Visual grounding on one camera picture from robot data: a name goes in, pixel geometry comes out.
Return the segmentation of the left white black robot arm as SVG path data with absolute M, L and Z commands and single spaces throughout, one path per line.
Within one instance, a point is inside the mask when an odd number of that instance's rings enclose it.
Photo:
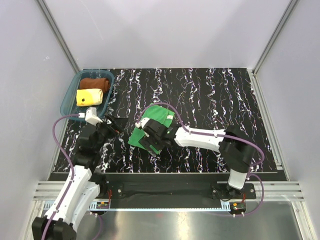
M 123 129 L 119 119 L 105 120 L 82 128 L 70 172 L 52 206 L 43 217 L 36 217 L 31 225 L 35 240 L 75 240 L 82 218 L 95 198 L 108 193 L 107 178 L 96 172 L 101 159 L 100 150 L 108 139 Z

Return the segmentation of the yellow towel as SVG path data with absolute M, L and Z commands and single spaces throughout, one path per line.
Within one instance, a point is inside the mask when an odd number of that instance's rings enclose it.
M 98 88 L 78 89 L 76 91 L 76 105 L 78 107 L 97 106 L 103 102 L 103 91 Z

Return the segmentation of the brown towel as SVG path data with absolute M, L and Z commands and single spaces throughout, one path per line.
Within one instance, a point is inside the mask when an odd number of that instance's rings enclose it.
M 80 90 L 101 89 L 103 93 L 109 91 L 111 83 L 108 78 L 84 78 L 79 83 Z

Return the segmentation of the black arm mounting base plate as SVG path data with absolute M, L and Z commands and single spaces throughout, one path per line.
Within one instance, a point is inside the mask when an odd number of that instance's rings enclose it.
M 255 200 L 256 190 L 246 182 L 238 190 L 229 186 L 229 173 L 94 173 L 99 198 L 110 191 L 115 199 L 132 195 L 196 195 L 218 200 Z

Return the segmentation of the green towel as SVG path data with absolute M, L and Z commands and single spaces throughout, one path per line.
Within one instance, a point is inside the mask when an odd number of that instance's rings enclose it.
M 147 107 L 135 123 L 128 144 L 158 155 L 166 146 L 165 135 L 168 132 L 175 113 L 157 104 Z

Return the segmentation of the teal transparent plastic bin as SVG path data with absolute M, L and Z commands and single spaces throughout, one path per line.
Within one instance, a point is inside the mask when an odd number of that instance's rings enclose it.
M 102 118 L 107 111 L 114 80 L 114 75 L 107 70 L 86 69 L 78 72 L 64 96 L 60 114 L 84 114 L 89 107 L 94 107 L 96 115 Z

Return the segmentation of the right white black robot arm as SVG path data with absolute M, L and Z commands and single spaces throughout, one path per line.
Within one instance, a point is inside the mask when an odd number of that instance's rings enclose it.
M 252 142 L 240 138 L 234 128 L 208 130 L 186 127 L 182 124 L 165 126 L 154 119 L 144 117 L 135 123 L 142 131 L 139 143 L 153 156 L 165 147 L 194 147 L 219 153 L 229 167 L 227 192 L 232 198 L 239 198 L 245 192 L 252 159 L 256 152 L 265 160 L 263 151 Z

